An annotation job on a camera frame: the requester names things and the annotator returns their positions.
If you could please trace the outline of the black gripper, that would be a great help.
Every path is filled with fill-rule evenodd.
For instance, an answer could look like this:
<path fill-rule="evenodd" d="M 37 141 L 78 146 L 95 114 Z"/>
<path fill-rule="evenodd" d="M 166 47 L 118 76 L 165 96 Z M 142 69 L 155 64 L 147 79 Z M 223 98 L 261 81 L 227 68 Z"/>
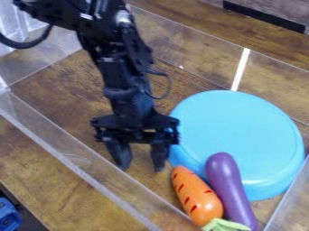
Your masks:
<path fill-rule="evenodd" d="M 138 117 L 134 114 L 124 118 L 106 115 L 91 120 L 95 140 L 106 143 L 116 166 L 123 171 L 128 169 L 132 160 L 128 143 L 150 143 L 154 171 L 161 172 L 165 169 L 166 144 L 179 143 L 178 125 L 179 120 L 177 118 L 162 115 L 154 110 L 144 117 Z"/>

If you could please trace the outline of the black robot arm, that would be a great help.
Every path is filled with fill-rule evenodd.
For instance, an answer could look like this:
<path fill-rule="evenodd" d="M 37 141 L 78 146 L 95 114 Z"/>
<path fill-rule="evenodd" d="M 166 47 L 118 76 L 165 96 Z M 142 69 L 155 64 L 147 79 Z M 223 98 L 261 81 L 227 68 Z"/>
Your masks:
<path fill-rule="evenodd" d="M 130 167 L 134 143 L 151 146 L 154 169 L 165 169 L 169 147 L 179 142 L 179 120 L 155 111 L 149 76 L 158 72 L 123 0 L 12 0 L 32 18 L 74 31 L 103 75 L 112 114 L 91 120 L 95 139 L 118 167 Z"/>

